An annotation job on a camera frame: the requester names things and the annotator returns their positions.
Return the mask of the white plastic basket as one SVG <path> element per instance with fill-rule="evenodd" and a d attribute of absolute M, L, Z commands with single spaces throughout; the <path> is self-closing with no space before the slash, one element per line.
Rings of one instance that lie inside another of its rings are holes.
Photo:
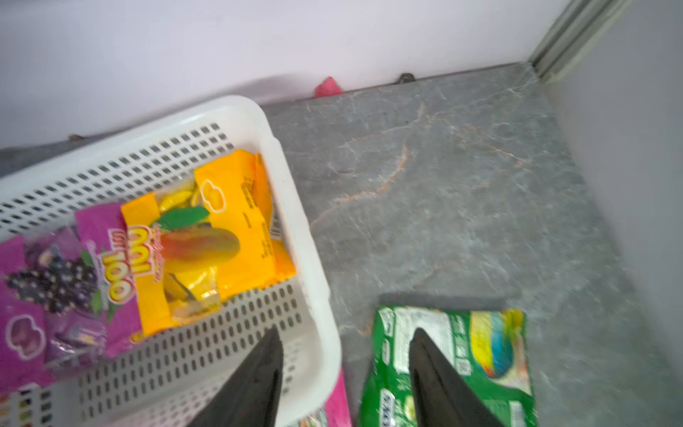
<path fill-rule="evenodd" d="M 227 96 L 1 181 L 1 423 L 294 425 L 341 340 L 263 110 Z"/>

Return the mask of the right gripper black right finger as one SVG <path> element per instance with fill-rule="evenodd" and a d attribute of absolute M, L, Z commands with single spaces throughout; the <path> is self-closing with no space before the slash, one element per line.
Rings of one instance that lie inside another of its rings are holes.
<path fill-rule="evenodd" d="M 408 357 L 419 427 L 503 427 L 421 328 L 414 332 Z"/>

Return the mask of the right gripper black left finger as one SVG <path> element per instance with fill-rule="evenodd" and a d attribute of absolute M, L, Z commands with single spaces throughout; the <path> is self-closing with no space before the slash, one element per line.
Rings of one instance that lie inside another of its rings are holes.
<path fill-rule="evenodd" d="M 283 382 L 284 349 L 276 327 L 245 357 L 190 426 L 273 427 Z"/>

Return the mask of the pink fruit candy bag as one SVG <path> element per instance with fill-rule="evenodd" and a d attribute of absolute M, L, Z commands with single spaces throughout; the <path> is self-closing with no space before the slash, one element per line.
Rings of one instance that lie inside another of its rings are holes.
<path fill-rule="evenodd" d="M 340 371 L 333 392 L 325 404 L 311 414 L 302 418 L 295 424 L 295 426 L 352 427 L 343 370 Z"/>

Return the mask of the purple grape candy bag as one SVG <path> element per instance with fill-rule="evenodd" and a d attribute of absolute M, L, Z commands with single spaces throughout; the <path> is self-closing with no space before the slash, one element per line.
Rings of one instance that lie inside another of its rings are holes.
<path fill-rule="evenodd" d="M 117 203 L 1 245 L 1 391 L 45 387 L 114 359 L 144 334 Z"/>

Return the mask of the yellow orange candy bag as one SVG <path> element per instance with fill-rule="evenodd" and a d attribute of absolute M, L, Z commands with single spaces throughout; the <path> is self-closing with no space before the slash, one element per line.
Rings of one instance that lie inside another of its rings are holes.
<path fill-rule="evenodd" d="M 261 154 L 234 151 L 121 212 L 144 336 L 296 273 Z"/>

